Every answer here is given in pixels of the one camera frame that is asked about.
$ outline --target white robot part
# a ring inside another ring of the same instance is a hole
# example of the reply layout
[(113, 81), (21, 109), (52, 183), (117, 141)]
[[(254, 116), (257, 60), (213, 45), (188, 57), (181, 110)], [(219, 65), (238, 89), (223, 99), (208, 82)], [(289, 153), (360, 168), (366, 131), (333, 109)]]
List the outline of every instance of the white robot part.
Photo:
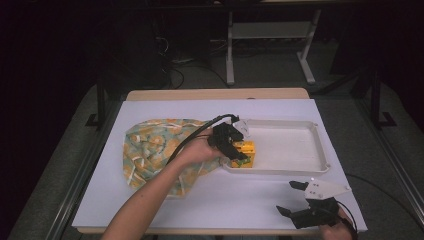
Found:
[(244, 138), (250, 137), (249, 126), (247, 120), (240, 119), (240, 121), (233, 123), (233, 127), (243, 134)]
[(349, 186), (312, 179), (305, 189), (305, 198), (324, 200), (350, 191), (352, 189)]

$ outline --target metal rail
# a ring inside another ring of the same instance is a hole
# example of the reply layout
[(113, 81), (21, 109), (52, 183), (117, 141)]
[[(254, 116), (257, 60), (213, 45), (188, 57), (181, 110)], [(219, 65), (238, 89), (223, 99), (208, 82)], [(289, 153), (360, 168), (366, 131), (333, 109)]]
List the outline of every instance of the metal rail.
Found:
[(360, 113), (363, 115), (364, 119), (366, 120), (366, 123), (371, 129), (372, 133), (380, 143), (381, 147), (383, 148), (384, 152), (386, 153), (393, 169), (396, 173), (396, 178), (399, 181), (399, 184), (401, 185), (402, 190), (405, 192), (406, 197), (408, 198), (409, 202), (411, 203), (412, 208), (414, 209), (415, 213), (417, 214), (419, 218), (419, 222), (421, 223), (421, 227), (424, 228), (424, 200), (421, 196), (420, 192), (416, 188), (414, 182), (409, 177), (407, 171), (403, 167), (403, 164), (399, 157), (396, 155), (395, 151), (393, 150), (392, 146), (390, 145), (389, 141), (387, 140), (386, 136), (381, 130), (378, 130), (373, 122), (371, 121), (369, 117), (369, 111), (367, 109), (367, 106), (365, 105), (363, 100), (357, 100), (356, 104), (360, 110)]
[(110, 102), (107, 117), (99, 130), (99, 134), (94, 138), (91, 147), (88, 148), (84, 161), (78, 169), (75, 178), (73, 179), (72, 184), (60, 205), (56, 218), (47, 233), (46, 239), (61, 239), (74, 210), (79, 205), (81, 196), (89, 182), (88, 180), (96, 167), (97, 161), (103, 151), (104, 144), (109, 137), (110, 131), (112, 130), (113, 123), (118, 115), (121, 104), (121, 101)]

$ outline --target forearm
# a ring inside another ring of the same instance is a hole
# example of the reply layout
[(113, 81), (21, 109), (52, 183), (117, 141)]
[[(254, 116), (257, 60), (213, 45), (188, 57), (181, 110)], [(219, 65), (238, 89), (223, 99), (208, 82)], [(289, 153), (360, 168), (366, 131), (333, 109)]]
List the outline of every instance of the forearm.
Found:
[(102, 239), (140, 239), (188, 163), (175, 159), (121, 207)]

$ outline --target yellow object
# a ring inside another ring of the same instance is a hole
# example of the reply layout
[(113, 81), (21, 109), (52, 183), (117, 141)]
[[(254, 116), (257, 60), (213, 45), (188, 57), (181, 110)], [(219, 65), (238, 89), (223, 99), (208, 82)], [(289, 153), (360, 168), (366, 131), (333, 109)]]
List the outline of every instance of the yellow object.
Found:
[(231, 161), (232, 168), (252, 168), (255, 159), (255, 143), (253, 141), (234, 142), (237, 151), (247, 155), (246, 159)]

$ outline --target white tray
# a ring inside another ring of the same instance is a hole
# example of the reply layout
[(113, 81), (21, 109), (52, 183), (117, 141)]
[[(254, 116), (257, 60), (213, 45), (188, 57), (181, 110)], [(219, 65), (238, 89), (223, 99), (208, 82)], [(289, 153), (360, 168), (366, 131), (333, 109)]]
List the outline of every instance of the white tray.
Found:
[(325, 148), (318, 125), (310, 121), (248, 120), (250, 137), (255, 143), (252, 168), (224, 169), (232, 173), (320, 175), (327, 172)]

